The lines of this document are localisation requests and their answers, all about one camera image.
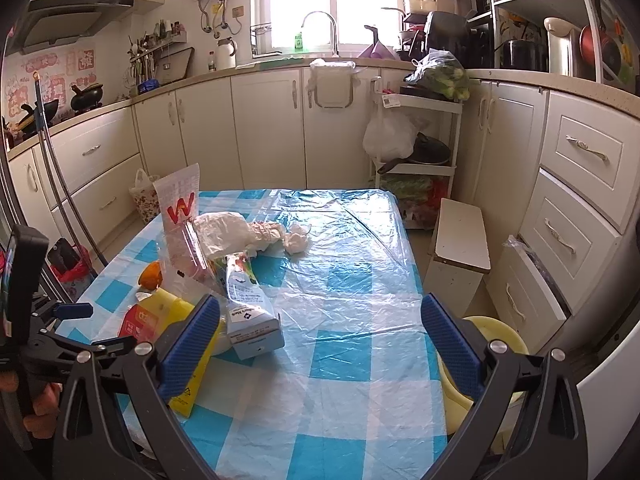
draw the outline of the window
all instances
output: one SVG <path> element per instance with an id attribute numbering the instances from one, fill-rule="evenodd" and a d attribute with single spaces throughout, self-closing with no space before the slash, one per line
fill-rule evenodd
<path id="1" fill-rule="evenodd" d="M 380 41 L 398 46 L 401 15 L 381 7 L 404 6 L 404 0 L 257 0 L 254 23 L 271 23 L 271 33 L 260 38 L 260 50 L 279 50 L 283 54 L 294 51 L 295 37 L 302 30 L 305 51 L 331 50 L 330 20 L 322 14 L 304 17 L 313 10 L 324 10 L 338 23 L 340 53 L 359 54 L 371 44 L 373 35 L 364 25 L 378 28 Z"/>

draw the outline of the bolt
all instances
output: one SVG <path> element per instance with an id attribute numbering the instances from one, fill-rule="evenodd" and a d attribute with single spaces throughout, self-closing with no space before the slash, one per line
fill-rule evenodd
<path id="1" fill-rule="evenodd" d="M 143 343 L 140 343 L 134 348 L 134 351 L 138 355 L 147 355 L 152 350 L 153 350 L 153 346 L 151 345 L 151 343 L 147 343 L 146 341 Z"/>
<path id="2" fill-rule="evenodd" d="M 87 350 L 82 350 L 77 356 L 76 356 L 76 361 L 78 361 L 80 364 L 84 364 L 85 362 L 87 362 L 89 359 L 91 359 L 91 352 L 88 352 Z"/>
<path id="3" fill-rule="evenodd" d="M 564 352 L 561 349 L 554 348 L 551 351 L 551 357 L 553 359 L 555 359 L 556 361 L 564 361 L 564 358 L 566 357 L 566 355 L 564 354 Z"/>
<path id="4" fill-rule="evenodd" d="M 489 348 L 497 354 L 504 354 L 509 349 L 507 343 L 500 341 L 499 339 L 491 341 L 489 343 Z"/>

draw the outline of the plastic bag of vegetables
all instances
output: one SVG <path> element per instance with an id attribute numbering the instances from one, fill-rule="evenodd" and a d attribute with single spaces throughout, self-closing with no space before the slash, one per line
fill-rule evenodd
<path id="1" fill-rule="evenodd" d="M 431 48 L 427 57 L 418 62 L 415 72 L 404 80 L 411 85 L 422 86 L 442 94 L 447 99 L 469 99 L 469 77 L 460 62 L 448 50 Z"/>

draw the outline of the white stool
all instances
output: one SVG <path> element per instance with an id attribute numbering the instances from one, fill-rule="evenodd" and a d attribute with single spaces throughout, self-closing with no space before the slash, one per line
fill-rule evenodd
<path id="1" fill-rule="evenodd" d="M 482 276 L 491 271 L 480 208 L 443 198 L 431 247 L 424 293 L 464 317 Z"/>

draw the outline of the plastic table cover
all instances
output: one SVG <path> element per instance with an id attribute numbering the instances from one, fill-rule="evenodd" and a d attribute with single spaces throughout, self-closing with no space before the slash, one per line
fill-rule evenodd
<path id="1" fill-rule="evenodd" d="M 444 404 L 393 195 L 201 192 L 200 209 L 311 228 L 306 253 L 289 257 L 276 244 L 253 260 L 285 347 L 242 362 L 233 349 L 212 357 L 182 422 L 210 466 L 233 479 L 421 478 L 447 444 Z M 65 321 L 58 333 L 84 342 L 116 336 L 161 237 L 158 217 L 80 299 L 94 305 L 93 317 Z M 121 406 L 136 433 L 128 397 Z"/>

